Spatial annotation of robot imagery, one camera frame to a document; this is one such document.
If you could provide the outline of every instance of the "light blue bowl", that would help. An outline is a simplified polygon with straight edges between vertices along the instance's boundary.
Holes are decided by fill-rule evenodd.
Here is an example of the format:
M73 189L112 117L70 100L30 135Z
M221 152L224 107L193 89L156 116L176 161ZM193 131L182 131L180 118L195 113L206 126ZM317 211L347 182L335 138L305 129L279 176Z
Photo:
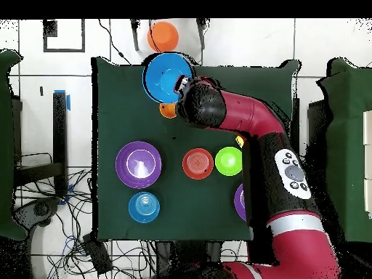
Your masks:
M177 102L174 86L181 75L193 77L189 62L179 53L164 52L154 57L143 70L142 84L148 96L156 102Z
M129 201L129 214L136 222L152 222L159 214L160 204L152 193L135 194Z

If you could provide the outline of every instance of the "red robot arm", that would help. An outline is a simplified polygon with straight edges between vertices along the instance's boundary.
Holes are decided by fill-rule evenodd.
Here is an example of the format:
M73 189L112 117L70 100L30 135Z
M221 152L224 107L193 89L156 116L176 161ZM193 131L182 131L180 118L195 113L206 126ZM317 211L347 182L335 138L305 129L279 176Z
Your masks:
M228 262L226 269L237 279L337 279L340 269L299 159L270 107L210 78L184 78L175 90L176 112L186 122L248 139L242 148L247 223L271 229L278 265Z

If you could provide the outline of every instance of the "table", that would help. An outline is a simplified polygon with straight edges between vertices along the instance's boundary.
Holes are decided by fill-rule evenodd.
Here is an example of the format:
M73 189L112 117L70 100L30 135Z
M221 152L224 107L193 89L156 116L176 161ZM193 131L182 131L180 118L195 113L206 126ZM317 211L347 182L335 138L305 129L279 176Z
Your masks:
M112 65L92 58L97 67L98 114L98 234L99 240L249 240L246 223L235 212L233 198L241 174L221 175L216 168L203 180L193 180L182 170L188 150L202 147L214 157L225 146L235 146L228 132L195 129L179 118L159 112L142 85L143 66ZM289 60L280 68L197 67L198 75L220 81L231 92L275 102L290 118L291 81L299 62ZM154 145L162 158L157 182L144 190L124 185L116 175L115 159L129 142ZM161 210L149 224L135 222L128 202L139 191L153 193Z

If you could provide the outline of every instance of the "blue cup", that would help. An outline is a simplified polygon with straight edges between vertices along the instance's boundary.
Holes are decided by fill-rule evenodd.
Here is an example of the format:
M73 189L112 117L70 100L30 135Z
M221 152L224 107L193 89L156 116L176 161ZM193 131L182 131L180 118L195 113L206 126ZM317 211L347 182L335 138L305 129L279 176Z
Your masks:
M152 193L137 193L129 201L129 214L136 222L152 222L159 211L159 201Z

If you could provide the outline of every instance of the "purple cup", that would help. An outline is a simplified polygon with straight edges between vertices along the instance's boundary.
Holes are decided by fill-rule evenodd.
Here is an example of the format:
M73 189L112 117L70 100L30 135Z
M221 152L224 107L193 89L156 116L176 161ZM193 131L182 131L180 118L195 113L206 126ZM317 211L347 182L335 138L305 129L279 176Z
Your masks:
M246 205L244 203L243 184L240 184L234 197L235 210L242 220L246 221Z
M159 152L149 143L130 142L116 156L116 173L131 188L142 189L154 184L161 173Z

